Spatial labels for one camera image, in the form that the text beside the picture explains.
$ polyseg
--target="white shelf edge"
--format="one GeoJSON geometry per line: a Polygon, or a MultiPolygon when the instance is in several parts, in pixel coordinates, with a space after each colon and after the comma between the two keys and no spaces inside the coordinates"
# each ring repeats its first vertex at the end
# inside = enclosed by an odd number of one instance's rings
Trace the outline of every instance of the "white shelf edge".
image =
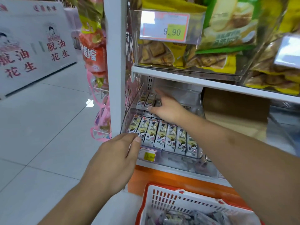
{"type": "Polygon", "coordinates": [[[171,168],[168,166],[164,166],[164,165],[159,165],[156,163],[152,163],[152,162],[147,162],[147,161],[143,161],[143,160],[137,160],[137,165],[139,166],[144,166],[144,167],[148,167],[154,170],[159,170],[159,171],[163,171],[163,172],[167,172],[170,174],[175,174],[175,175],[180,175],[183,177],[187,177],[187,178],[193,178],[193,179],[197,179],[197,180],[201,180],[201,181],[207,181],[207,182],[211,182],[214,184],[219,184],[219,185],[224,185],[227,187],[232,187],[230,185],[230,183],[227,180],[223,180],[217,177],[210,177],[210,176],[206,176],[206,175],[201,175],[201,174],[196,174],[196,173],[192,173],[189,171],[183,171],[183,170],[178,170],[175,168],[171,168]]]}
{"type": "Polygon", "coordinates": [[[169,73],[169,72],[162,72],[162,71],[152,70],[152,69],[138,67],[138,66],[133,66],[131,71],[132,71],[132,75],[134,75],[134,73],[139,73],[141,75],[147,75],[147,76],[152,76],[152,77],[157,77],[157,78],[162,78],[162,79],[167,79],[167,80],[173,80],[173,81],[178,81],[178,82],[182,82],[182,83],[201,85],[201,86],[205,86],[205,87],[209,87],[209,88],[215,88],[215,89],[220,89],[220,90],[237,92],[237,93],[241,93],[241,94],[253,95],[253,96],[262,97],[262,98],[275,99],[275,100],[300,104],[300,97],[298,97],[298,96],[286,95],[286,94],[276,93],[276,92],[272,92],[272,91],[259,90],[259,89],[254,89],[254,88],[250,88],[250,87],[243,87],[243,86],[237,86],[237,85],[216,82],[216,81],[212,81],[212,80],[205,80],[205,79],[200,79],[200,78],[183,76],[183,75],[178,75],[178,74],[169,73]]]}

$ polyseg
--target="forearm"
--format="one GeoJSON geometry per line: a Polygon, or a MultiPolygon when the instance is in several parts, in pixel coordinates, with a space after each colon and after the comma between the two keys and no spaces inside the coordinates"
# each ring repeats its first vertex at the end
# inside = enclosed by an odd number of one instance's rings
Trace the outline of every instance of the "forearm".
{"type": "Polygon", "coordinates": [[[93,190],[88,185],[79,183],[61,199],[38,225],[91,224],[109,198],[105,191],[93,190]]]}
{"type": "Polygon", "coordinates": [[[194,138],[261,219],[270,224],[299,222],[299,218],[292,218],[298,217],[300,210],[298,158],[188,112],[178,125],[194,138]]]}

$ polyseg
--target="person's left hand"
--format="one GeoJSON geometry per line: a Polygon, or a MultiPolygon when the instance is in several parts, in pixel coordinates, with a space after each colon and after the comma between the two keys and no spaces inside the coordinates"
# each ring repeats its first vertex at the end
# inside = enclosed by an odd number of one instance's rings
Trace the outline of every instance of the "person's left hand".
{"type": "Polygon", "coordinates": [[[141,139],[135,133],[122,133],[104,142],[89,162],[79,185],[95,194],[112,197],[133,175],[140,145],[141,139]]]}

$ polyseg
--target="yellow price label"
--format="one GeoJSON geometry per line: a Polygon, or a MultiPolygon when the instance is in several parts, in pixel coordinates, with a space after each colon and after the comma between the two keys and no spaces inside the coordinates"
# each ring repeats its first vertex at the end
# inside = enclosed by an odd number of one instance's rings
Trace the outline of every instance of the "yellow price label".
{"type": "Polygon", "coordinates": [[[154,162],[154,159],[155,159],[155,154],[145,152],[144,160],[154,162]]]}
{"type": "Polygon", "coordinates": [[[167,28],[167,39],[184,41],[186,25],[169,24],[167,28]]]}

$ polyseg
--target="hand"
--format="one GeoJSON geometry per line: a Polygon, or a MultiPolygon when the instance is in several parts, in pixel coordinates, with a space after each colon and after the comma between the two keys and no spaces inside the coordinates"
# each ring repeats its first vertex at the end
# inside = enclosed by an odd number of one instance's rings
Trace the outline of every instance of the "hand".
{"type": "Polygon", "coordinates": [[[129,182],[140,145],[141,139],[135,133],[122,133],[104,142],[89,162],[80,185],[85,186],[86,191],[112,197],[129,182]]]}
{"type": "Polygon", "coordinates": [[[180,117],[182,117],[182,115],[184,115],[187,110],[184,109],[183,106],[180,105],[180,103],[178,103],[176,99],[174,99],[170,95],[158,89],[156,89],[155,91],[161,97],[162,106],[150,107],[149,111],[156,114],[166,122],[178,125],[180,117]]]}

